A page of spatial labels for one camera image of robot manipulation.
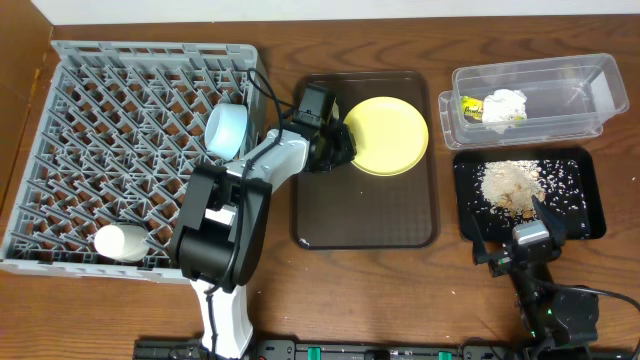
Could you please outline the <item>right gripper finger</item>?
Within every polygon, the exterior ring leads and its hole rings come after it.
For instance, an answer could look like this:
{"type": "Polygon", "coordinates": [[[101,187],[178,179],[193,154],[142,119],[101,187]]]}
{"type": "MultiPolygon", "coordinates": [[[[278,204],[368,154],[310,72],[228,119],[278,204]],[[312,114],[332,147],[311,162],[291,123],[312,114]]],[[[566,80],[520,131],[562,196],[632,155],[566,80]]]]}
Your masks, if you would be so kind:
{"type": "Polygon", "coordinates": [[[479,230],[479,226],[477,224],[476,218],[473,215],[470,216],[470,222],[471,222],[471,233],[472,233],[472,242],[473,242],[473,249],[472,249],[473,262],[475,265],[487,263],[488,253],[484,244],[484,239],[479,230]]]}
{"type": "Polygon", "coordinates": [[[544,226],[549,232],[549,237],[554,245],[564,245],[567,239],[567,229],[563,223],[556,218],[536,196],[532,196],[532,205],[544,226]]]}

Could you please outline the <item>yellow plate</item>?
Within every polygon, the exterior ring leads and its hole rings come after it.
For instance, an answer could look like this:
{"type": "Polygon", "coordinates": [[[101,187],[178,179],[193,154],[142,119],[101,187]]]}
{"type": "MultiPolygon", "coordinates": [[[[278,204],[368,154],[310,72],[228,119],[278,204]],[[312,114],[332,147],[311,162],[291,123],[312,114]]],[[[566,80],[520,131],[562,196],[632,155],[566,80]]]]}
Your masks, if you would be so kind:
{"type": "Polygon", "coordinates": [[[429,144],[420,111],[395,97],[373,97],[354,106],[344,123],[354,139],[353,165],[375,176],[395,176],[417,165],[429,144]]]}

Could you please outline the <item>light blue bowl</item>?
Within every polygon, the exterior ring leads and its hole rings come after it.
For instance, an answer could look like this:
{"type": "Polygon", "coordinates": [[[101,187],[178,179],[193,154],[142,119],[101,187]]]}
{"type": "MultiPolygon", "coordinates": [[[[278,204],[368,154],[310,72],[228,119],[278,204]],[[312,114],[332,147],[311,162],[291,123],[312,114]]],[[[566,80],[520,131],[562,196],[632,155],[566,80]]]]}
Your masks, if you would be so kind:
{"type": "Polygon", "coordinates": [[[219,103],[206,123],[206,150],[223,160],[232,160],[240,151],[248,126],[248,113],[243,105],[219,103]]]}

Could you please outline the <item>white napkin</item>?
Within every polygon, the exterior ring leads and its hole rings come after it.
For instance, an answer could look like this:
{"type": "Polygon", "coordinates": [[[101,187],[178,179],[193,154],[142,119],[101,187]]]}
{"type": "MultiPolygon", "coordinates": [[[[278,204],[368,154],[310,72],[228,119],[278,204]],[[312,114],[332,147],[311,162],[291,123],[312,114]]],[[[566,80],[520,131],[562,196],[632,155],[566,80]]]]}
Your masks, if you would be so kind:
{"type": "Polygon", "coordinates": [[[516,122],[526,120],[527,97],[520,90],[499,89],[483,100],[482,123],[503,134],[516,122]]]}

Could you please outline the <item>green snack wrapper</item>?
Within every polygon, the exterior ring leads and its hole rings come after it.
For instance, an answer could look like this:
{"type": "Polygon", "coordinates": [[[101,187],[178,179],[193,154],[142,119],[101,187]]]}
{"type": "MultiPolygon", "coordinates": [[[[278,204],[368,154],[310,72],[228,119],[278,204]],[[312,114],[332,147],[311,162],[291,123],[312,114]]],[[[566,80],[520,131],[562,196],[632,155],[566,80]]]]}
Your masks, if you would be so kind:
{"type": "Polygon", "coordinates": [[[469,96],[461,97],[463,117],[470,123],[481,123],[484,113],[484,102],[469,96]]]}

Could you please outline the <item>white paper cup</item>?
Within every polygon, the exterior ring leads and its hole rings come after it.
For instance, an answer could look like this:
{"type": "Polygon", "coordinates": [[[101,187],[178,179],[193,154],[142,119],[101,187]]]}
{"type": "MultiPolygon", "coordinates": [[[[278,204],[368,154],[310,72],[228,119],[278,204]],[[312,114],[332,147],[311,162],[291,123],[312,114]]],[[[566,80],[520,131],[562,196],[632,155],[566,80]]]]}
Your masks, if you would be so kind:
{"type": "Polygon", "coordinates": [[[94,246],[97,252],[113,260],[137,262],[149,251],[145,243],[148,232],[141,226],[110,224],[98,230],[94,246]]]}

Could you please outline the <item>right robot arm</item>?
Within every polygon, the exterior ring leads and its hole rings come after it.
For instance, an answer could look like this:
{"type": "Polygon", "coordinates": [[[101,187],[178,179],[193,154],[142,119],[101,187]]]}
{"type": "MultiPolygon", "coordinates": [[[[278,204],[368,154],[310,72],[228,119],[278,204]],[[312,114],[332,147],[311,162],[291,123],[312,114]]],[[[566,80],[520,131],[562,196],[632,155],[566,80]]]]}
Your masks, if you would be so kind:
{"type": "Polygon", "coordinates": [[[523,359],[536,359],[556,349],[587,348],[598,339],[598,297],[584,286],[573,290],[553,282],[548,264],[557,260],[566,243],[566,227],[537,199],[537,219],[512,230],[512,240],[489,252],[475,217],[462,224],[470,231],[476,265],[486,264],[492,277],[509,276],[516,290],[523,323],[533,343],[520,350],[523,359]]]}

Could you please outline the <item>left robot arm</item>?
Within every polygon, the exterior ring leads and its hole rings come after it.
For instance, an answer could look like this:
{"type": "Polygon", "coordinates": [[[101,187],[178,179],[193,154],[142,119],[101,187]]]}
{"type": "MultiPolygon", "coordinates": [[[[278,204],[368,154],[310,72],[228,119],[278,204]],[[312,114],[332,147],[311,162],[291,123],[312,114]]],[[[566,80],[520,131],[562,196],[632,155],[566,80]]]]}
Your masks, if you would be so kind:
{"type": "Polygon", "coordinates": [[[246,285],[262,253],[272,194],[300,172],[330,171],[356,153],[345,123],[310,127],[292,121],[241,159],[193,171],[169,255],[199,301],[201,358],[240,359],[251,342],[246,285]]]}

